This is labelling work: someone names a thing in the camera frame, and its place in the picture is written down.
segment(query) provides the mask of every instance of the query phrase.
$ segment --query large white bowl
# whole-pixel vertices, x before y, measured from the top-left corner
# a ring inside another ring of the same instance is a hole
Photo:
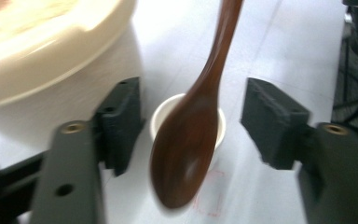
[[[134,5],[135,0],[78,0],[66,14],[0,42],[0,105],[90,63],[123,33]]]
[[[168,100],[164,101],[161,105],[158,106],[156,111],[153,113],[152,119],[150,120],[150,134],[152,140],[154,141],[158,132],[159,127],[162,122],[167,118],[170,112],[174,109],[174,107],[179,103],[179,101],[185,96],[184,93],[174,95]],[[215,149],[217,149],[223,141],[226,133],[226,119],[223,114],[222,109],[219,108],[219,120],[218,120],[218,128],[217,128],[217,138]]]

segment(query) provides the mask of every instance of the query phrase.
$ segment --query brown wooden spoon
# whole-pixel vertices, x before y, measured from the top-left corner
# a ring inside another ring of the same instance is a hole
[[[208,61],[186,96],[158,130],[151,155],[151,179],[168,208],[197,193],[212,159],[217,136],[219,82],[242,0],[223,0]]]

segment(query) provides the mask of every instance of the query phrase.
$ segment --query black metal bracket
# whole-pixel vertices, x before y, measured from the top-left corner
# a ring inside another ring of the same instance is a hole
[[[309,224],[358,223],[358,130],[332,123],[307,125],[310,112],[266,81],[249,78],[241,123],[264,162],[292,169]]]
[[[104,223],[100,161],[126,172],[145,121],[139,78],[119,82],[90,121],[59,127],[50,150],[0,171],[0,224],[32,211],[30,223]]]

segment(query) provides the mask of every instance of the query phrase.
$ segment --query metal bolt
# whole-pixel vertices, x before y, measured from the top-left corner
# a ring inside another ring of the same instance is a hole
[[[328,131],[329,133],[337,134],[337,135],[347,135],[348,130],[345,128],[342,128],[340,126],[334,125],[334,124],[326,124],[324,125],[324,129]]]
[[[71,123],[61,129],[62,133],[78,133],[84,129],[82,123]]]

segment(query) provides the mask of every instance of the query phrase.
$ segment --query white cup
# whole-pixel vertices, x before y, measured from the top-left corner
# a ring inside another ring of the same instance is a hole
[[[156,109],[156,111],[152,116],[152,119],[150,120],[150,134],[152,137],[152,141],[155,140],[158,129],[161,126],[162,122],[167,118],[170,112],[174,109],[174,107],[179,103],[179,101],[184,96],[185,96],[184,93],[174,95],[158,106],[158,108]],[[219,120],[218,120],[218,127],[217,127],[217,138],[216,138],[216,145],[214,146],[214,149],[217,149],[220,146],[226,133],[226,119],[222,109],[219,108],[218,114],[219,114]]]

